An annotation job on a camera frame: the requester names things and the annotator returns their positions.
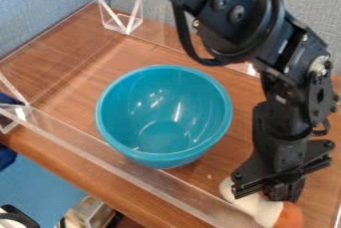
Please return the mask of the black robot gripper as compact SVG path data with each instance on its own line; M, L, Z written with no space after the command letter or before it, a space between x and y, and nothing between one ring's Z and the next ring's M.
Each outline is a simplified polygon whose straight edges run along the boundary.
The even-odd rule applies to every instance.
M231 193L235 199L262 191L272 201L297 202L306 175L330 165L334 142L293 140L274 136L265 126L265 103L253 109L253 153L233 171Z

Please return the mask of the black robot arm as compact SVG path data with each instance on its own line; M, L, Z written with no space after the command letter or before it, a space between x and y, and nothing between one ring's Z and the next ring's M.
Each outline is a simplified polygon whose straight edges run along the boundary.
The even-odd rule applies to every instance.
M248 62L264 102L253 109L253 153L231 174L231 192L297 201L308 173L330 163L325 139L337 111L328 45L282 0L170 0L182 47L206 66Z

